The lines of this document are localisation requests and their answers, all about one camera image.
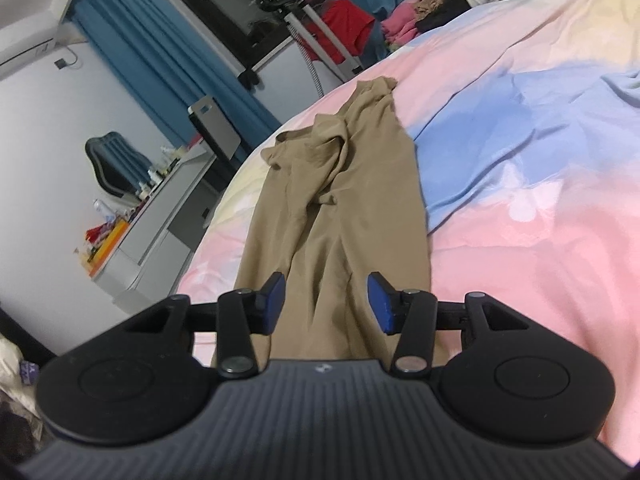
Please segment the tan t-shirt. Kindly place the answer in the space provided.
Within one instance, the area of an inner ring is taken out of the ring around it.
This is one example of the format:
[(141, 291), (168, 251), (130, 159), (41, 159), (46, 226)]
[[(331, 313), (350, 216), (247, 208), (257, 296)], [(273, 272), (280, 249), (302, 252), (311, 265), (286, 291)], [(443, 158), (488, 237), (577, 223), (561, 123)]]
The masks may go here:
[(377, 359), (397, 337), (381, 330), (367, 279), (396, 289), (431, 286), (430, 246), (416, 151), (395, 110), (396, 81), (362, 80), (333, 114), (285, 131), (262, 151), (268, 172), (235, 284), (285, 278), (270, 335), (252, 339), (271, 360)]

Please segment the white dressing table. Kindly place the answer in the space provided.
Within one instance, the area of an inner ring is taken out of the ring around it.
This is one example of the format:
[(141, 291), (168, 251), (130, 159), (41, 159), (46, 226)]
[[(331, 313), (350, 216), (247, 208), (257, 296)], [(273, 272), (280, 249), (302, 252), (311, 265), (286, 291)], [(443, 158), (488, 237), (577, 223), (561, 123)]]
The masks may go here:
[(128, 315), (173, 294), (208, 228), (219, 194), (206, 181), (215, 155), (199, 143), (132, 220), (93, 283)]

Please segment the orange tray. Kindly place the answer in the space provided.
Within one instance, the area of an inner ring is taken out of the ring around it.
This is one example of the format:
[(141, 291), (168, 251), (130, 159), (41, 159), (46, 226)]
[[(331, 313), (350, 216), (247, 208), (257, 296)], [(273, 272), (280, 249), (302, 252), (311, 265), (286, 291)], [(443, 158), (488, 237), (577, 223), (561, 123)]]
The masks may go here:
[(119, 218), (85, 232), (85, 267), (90, 276), (100, 270), (128, 228), (129, 222)]

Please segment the black white chair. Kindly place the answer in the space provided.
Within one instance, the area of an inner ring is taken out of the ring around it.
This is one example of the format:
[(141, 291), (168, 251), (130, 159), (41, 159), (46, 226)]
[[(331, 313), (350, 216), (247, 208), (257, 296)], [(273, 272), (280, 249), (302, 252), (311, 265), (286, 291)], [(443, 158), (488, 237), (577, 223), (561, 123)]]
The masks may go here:
[(248, 145), (212, 96), (203, 96), (188, 108), (192, 126), (214, 154), (205, 180), (219, 193), (231, 182), (247, 155)]

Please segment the pastel tie-dye bed duvet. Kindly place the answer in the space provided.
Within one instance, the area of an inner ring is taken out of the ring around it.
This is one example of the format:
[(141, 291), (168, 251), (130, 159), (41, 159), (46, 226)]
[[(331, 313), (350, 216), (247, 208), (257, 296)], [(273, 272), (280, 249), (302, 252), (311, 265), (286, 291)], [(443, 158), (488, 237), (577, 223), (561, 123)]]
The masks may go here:
[(366, 71), (397, 82), (430, 289), (482, 290), (578, 344), (616, 395), (600, 436), (639, 458), (639, 0), (506, 0)]

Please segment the left blue curtain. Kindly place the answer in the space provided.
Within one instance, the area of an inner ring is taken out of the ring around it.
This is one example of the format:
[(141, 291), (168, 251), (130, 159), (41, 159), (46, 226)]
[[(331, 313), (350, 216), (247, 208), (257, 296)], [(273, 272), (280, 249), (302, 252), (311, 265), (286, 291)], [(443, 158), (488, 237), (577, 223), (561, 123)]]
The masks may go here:
[(68, 17), (176, 148), (194, 138), (188, 107), (203, 96), (239, 133), (239, 159), (280, 127), (169, 0), (74, 0)]

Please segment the red garment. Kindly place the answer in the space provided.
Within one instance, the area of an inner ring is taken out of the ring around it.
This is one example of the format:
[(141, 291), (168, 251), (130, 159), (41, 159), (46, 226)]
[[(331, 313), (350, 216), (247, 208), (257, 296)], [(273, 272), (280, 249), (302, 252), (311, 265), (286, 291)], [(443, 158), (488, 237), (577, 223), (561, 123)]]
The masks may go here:
[[(337, 36), (350, 55), (362, 55), (375, 24), (375, 18), (371, 14), (358, 8), (355, 3), (349, 0), (326, 1), (317, 10), (317, 14)], [(332, 44), (332, 41), (316, 23), (308, 22), (306, 29), (314, 36), (314, 39), (318, 41), (318, 44), (334, 63), (342, 64), (345, 61), (341, 52), (337, 50), (337, 47)]]

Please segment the white air conditioner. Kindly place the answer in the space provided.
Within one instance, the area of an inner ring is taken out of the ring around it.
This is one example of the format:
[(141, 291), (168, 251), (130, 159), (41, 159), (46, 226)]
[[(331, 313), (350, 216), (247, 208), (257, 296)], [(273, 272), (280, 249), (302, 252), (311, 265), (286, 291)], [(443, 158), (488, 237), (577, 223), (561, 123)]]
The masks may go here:
[(55, 45), (58, 26), (53, 24), (15, 23), (1, 31), (1, 73), (17, 70)]

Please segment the wavy frame mirror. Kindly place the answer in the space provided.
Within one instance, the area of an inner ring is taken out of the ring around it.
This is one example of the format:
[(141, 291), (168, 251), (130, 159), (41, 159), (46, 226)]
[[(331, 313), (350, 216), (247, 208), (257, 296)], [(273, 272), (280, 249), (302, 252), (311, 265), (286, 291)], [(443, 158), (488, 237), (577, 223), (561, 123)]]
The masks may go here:
[(85, 154), (99, 186), (111, 196), (137, 196), (152, 182), (152, 162), (116, 131), (87, 140)]

